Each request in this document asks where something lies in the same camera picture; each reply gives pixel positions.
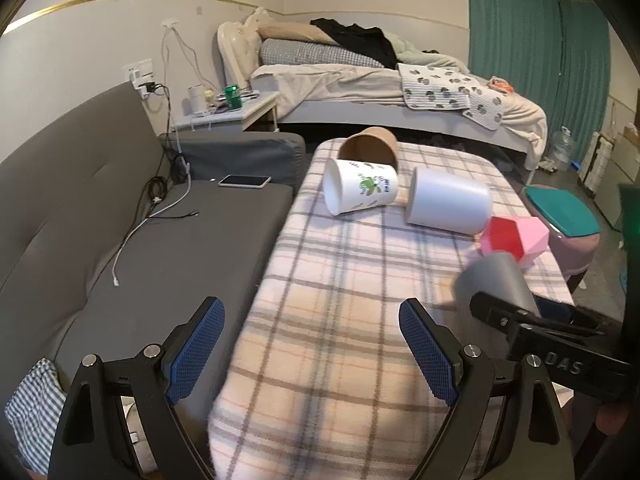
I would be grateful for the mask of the right hand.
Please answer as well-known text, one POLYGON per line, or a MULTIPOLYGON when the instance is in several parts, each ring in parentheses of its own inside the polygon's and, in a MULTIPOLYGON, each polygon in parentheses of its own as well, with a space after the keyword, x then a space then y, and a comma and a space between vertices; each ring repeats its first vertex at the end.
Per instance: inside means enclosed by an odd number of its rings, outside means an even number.
POLYGON ((599 408, 596 425, 605 435, 604 446, 609 448, 620 437, 626 437, 627 418, 631 411, 628 404, 602 404, 599 408))

